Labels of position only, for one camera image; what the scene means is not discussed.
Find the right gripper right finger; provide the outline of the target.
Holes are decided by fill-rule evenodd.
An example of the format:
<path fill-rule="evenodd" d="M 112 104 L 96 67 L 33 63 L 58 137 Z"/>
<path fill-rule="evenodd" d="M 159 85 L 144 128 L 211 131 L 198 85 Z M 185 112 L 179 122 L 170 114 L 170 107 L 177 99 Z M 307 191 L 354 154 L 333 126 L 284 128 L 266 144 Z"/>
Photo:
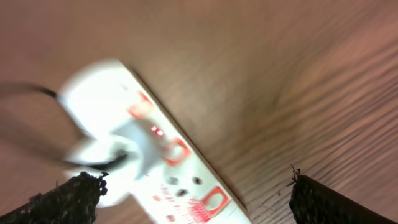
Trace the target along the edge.
<path fill-rule="evenodd" d="M 292 169 L 289 207 L 297 224 L 395 224 L 331 188 Z"/>

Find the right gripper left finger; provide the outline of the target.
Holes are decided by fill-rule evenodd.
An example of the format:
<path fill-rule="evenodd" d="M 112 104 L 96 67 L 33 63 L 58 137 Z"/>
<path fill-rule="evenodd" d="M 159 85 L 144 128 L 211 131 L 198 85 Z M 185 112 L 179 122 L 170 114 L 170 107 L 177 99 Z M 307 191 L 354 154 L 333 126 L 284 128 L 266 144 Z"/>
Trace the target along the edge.
<path fill-rule="evenodd" d="M 37 194 L 19 208 L 1 215 L 1 224 L 93 224 L 100 197 L 107 194 L 103 172 L 87 172 L 70 178 L 45 194 Z"/>

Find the white power strip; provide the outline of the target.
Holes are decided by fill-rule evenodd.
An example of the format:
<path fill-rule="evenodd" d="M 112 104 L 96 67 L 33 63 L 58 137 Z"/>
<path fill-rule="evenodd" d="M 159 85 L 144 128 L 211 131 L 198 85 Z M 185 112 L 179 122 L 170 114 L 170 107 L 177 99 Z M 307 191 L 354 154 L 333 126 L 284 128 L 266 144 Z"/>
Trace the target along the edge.
<path fill-rule="evenodd" d="M 62 86 L 60 101 L 87 135 L 68 161 L 93 173 L 94 164 L 127 154 L 108 171 L 99 207 L 134 197 L 156 223 L 249 223 L 242 203 L 119 60 L 81 69 Z"/>

